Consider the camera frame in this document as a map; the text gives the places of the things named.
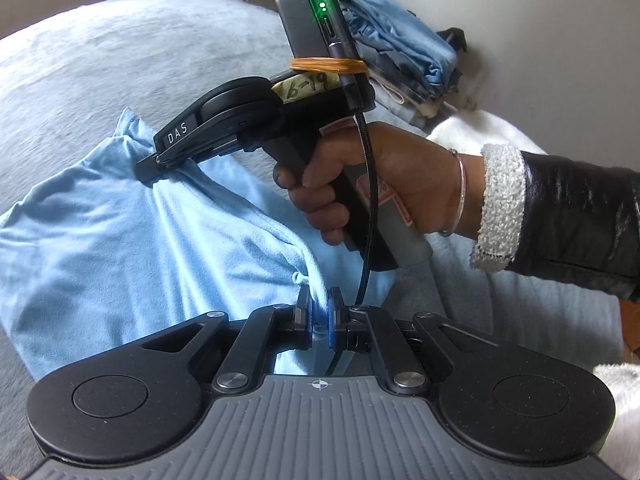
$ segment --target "blue jeans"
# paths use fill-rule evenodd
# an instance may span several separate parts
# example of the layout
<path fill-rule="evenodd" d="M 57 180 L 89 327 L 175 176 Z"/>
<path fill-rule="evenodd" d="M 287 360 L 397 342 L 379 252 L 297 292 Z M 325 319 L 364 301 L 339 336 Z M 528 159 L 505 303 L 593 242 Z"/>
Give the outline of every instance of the blue jeans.
<path fill-rule="evenodd" d="M 423 98 L 439 97 L 449 89 L 456 52 L 416 16 L 393 0 L 339 1 L 353 39 L 366 51 L 363 59 L 372 70 Z"/>

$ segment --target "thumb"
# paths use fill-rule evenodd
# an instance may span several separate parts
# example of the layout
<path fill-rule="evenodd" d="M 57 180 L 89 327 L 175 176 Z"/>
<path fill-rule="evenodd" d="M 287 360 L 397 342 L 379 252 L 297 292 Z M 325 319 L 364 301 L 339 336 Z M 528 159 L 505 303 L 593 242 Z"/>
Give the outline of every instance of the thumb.
<path fill-rule="evenodd" d="M 362 143 L 355 126 L 329 134 L 318 142 L 302 174 L 304 187 L 320 187 L 336 179 L 345 166 L 364 163 Z"/>

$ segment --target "crosshair symbol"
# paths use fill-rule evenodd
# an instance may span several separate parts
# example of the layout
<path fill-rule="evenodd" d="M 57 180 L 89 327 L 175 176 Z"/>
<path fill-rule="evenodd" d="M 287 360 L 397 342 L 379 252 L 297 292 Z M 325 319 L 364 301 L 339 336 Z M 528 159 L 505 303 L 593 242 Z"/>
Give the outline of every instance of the crosshair symbol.
<path fill-rule="evenodd" d="M 326 388 L 327 386 L 331 386 L 331 383 L 328 383 L 324 379 L 316 379 L 312 383 L 307 383 L 307 384 L 310 384 L 316 390 L 322 390 L 322 389 Z"/>

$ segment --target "blue cloth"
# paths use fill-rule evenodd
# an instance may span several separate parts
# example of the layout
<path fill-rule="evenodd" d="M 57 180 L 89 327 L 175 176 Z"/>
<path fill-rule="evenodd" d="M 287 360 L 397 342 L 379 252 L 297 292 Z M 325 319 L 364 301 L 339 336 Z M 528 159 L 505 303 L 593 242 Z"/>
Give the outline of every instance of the blue cloth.
<path fill-rule="evenodd" d="M 396 88 L 402 86 L 393 77 L 393 70 L 386 68 L 397 66 L 401 80 L 413 77 L 417 81 L 421 76 L 424 81 L 417 82 L 430 87 L 431 96 L 447 91 L 458 58 L 455 50 L 427 25 L 393 0 L 339 1 L 354 40 L 377 53 L 374 63 L 385 72 L 381 75 L 389 83 Z"/>
<path fill-rule="evenodd" d="M 276 369 L 322 373 L 332 357 L 327 289 L 340 286 L 353 301 L 359 254 L 325 245 L 230 156 L 139 183 L 133 167 L 153 134 L 125 110 L 113 137 L 0 217 L 0 318 L 30 373 L 40 378 L 209 310 L 244 319 L 291 304 L 305 283 L 314 348 L 281 354 Z M 374 273 L 367 301 L 381 304 L 394 277 Z"/>

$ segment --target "sleeve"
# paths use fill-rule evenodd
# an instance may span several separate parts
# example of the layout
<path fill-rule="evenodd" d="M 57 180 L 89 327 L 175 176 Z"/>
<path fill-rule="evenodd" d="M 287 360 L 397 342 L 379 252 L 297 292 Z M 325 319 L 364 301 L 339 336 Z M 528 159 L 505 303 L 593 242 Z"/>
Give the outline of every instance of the sleeve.
<path fill-rule="evenodd" d="M 640 301 L 640 174 L 487 145 L 472 266 Z"/>

